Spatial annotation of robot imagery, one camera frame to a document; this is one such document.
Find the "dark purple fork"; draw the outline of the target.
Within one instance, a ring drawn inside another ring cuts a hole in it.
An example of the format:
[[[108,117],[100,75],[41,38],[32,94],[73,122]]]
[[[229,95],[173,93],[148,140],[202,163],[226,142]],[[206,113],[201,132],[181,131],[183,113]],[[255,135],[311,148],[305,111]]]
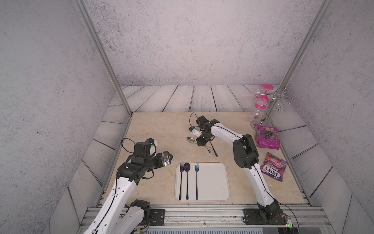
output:
[[[180,190],[179,190],[179,200],[182,200],[182,176],[184,172],[184,163],[180,163]]]

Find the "silver spoon pink handle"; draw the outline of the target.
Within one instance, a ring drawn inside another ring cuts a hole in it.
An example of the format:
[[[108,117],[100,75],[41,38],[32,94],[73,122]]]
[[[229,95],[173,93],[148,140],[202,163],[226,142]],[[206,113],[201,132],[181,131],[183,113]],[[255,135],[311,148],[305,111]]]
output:
[[[188,140],[189,143],[192,143],[192,144],[196,144],[197,143],[194,138],[189,137],[189,136],[187,137],[187,140]]]

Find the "dark purple spoon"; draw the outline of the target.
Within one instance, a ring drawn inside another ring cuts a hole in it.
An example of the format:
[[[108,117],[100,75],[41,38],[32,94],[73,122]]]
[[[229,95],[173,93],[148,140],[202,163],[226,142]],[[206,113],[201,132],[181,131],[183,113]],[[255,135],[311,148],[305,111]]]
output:
[[[184,164],[184,171],[186,172],[186,200],[189,200],[189,171],[191,169],[191,165],[187,162]]]

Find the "blue fork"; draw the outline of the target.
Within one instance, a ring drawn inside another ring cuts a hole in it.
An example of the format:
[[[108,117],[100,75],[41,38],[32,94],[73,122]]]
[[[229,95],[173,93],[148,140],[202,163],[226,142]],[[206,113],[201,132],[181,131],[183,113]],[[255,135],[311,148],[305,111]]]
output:
[[[196,162],[195,163],[195,172],[196,172],[196,190],[195,190],[195,199],[198,200],[199,199],[199,194],[198,194],[198,172],[199,172],[199,163]]]

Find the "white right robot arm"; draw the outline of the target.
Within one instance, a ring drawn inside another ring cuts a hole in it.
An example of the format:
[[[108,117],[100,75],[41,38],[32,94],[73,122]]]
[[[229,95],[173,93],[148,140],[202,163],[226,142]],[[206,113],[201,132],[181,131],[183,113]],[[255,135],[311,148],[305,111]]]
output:
[[[283,214],[279,202],[274,198],[261,173],[259,153],[250,134],[242,135],[226,128],[219,121],[207,120],[200,116],[197,125],[189,131],[197,137],[197,145],[205,147],[208,142],[218,137],[232,146],[235,163],[245,170],[255,191],[259,209],[259,219],[263,223],[271,223]]]

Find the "clear wine glass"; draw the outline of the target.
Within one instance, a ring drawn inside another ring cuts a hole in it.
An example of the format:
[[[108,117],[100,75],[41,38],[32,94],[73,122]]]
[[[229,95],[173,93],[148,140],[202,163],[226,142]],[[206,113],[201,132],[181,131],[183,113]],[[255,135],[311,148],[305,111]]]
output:
[[[251,127],[257,131],[262,119],[264,118],[266,110],[258,110],[255,108],[250,119]]]

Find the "pink wine glass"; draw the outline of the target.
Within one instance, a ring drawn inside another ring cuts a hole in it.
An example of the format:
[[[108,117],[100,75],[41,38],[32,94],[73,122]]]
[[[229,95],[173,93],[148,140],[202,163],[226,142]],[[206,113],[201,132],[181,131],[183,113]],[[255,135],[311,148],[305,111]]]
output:
[[[255,101],[255,108],[258,110],[265,110],[268,103],[269,103],[269,95],[271,95],[271,91],[274,89],[273,85],[270,84],[263,84],[261,89],[256,89],[254,94],[256,95],[257,99]]]

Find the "magenta candy box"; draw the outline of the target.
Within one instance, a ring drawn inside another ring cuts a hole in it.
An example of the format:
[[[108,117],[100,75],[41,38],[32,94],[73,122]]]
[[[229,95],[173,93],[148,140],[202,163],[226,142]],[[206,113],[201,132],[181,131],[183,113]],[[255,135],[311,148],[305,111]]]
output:
[[[256,133],[256,142],[259,148],[279,150],[279,131],[276,127],[259,126]]]

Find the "purple Fox's candy bag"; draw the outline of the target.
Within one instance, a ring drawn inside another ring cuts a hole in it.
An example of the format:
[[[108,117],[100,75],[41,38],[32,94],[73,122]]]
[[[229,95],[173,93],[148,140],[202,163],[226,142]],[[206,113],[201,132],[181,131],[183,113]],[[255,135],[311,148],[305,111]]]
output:
[[[282,182],[288,163],[277,156],[267,153],[264,164],[260,167],[261,172],[269,177]]]

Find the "metal glass rack stand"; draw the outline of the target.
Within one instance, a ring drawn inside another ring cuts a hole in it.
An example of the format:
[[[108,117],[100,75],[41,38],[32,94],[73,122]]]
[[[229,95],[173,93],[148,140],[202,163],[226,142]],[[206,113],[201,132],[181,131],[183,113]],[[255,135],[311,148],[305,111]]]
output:
[[[274,109],[277,111],[284,111],[286,107],[286,103],[288,105],[293,104],[294,99],[288,96],[288,89],[281,88],[280,91],[274,86],[274,89],[271,91],[271,95],[269,95],[269,103],[267,105],[266,111],[271,105],[274,105]]]

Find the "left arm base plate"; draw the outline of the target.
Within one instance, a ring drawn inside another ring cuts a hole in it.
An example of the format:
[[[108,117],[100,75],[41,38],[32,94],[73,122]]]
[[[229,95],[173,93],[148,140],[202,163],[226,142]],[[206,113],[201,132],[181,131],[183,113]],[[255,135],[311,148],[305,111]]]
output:
[[[163,226],[165,220],[165,209],[145,210],[143,220],[139,226]]]

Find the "aluminium left corner post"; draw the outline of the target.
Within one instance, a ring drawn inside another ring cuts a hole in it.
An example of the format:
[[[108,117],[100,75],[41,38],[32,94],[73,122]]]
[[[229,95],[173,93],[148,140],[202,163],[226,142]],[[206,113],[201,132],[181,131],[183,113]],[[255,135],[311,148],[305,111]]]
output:
[[[76,5],[76,8],[78,10],[78,13],[80,14],[80,17],[83,21],[83,24],[96,48],[96,51],[100,57],[100,60],[102,61],[104,67],[105,67],[105,70],[109,76],[109,79],[111,80],[117,94],[118,94],[118,97],[121,101],[121,103],[124,105],[125,107],[125,110],[126,110],[126,113],[132,117],[133,116],[133,112],[125,98],[125,95],[123,94],[123,91],[119,85],[119,81],[116,77],[116,74],[111,66],[111,63],[108,59],[108,56],[104,50],[104,47],[99,39],[99,36],[95,30],[95,27],[93,25],[93,22],[89,16],[89,12],[87,11],[86,9],[86,6],[84,4],[84,1],[82,0],[74,0],[74,4]]]

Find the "aluminium corner post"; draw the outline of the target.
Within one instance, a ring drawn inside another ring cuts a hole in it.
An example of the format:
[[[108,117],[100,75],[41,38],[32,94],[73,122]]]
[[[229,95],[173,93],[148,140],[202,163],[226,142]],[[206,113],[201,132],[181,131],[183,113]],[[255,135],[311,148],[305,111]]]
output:
[[[104,47],[99,39],[99,36],[95,30],[95,27],[93,25],[93,22],[89,16],[89,12],[87,11],[86,9],[86,6],[84,4],[84,1],[82,0],[74,0],[74,4],[76,5],[76,8],[78,10],[78,13],[80,14],[80,17],[83,21],[83,24],[96,48],[96,51],[100,57],[100,60],[102,61],[104,67],[105,67],[105,70],[109,76],[109,79],[111,80],[117,94],[118,94],[118,97],[121,101],[121,103],[124,105],[125,107],[125,110],[126,110],[126,113],[132,117],[133,116],[133,112],[125,98],[125,95],[123,94],[123,91],[119,85],[119,81],[116,77],[116,74],[111,66],[111,63],[108,59],[108,56],[104,50]]]
[[[296,72],[300,62],[302,61],[312,39],[314,38],[315,34],[317,33],[319,27],[321,26],[324,18],[326,17],[326,14],[328,13],[331,5],[332,5],[333,1],[332,0],[324,0],[322,1],[322,4],[319,8],[319,10],[317,11],[317,14],[314,18],[314,20],[312,21],[309,29],[307,30],[307,33],[305,35],[305,37],[303,38],[303,41],[295,55],[295,57],[293,58],[287,72],[285,73],[279,87],[278,87],[278,91],[281,90],[281,88],[286,88],[289,84],[289,82],[291,81],[294,73]],[[269,117],[271,112],[274,110],[274,105],[271,105],[268,109],[268,112],[266,113],[266,116]]]

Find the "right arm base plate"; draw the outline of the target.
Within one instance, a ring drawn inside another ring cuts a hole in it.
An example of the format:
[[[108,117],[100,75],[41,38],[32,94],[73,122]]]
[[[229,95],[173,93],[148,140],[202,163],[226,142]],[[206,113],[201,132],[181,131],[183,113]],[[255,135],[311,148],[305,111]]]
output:
[[[288,219],[282,211],[270,214],[260,209],[243,209],[243,222],[246,225],[286,225]]]

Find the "aluminium front rail frame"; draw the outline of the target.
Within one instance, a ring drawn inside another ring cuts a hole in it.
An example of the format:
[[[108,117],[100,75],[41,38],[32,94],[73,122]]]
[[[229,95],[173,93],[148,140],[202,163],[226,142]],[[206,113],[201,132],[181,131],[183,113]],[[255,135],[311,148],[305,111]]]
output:
[[[141,234],[333,234],[330,220],[321,207],[308,204],[281,206],[286,225],[247,225],[245,209],[254,205],[155,205],[165,210],[162,226],[150,226]]]

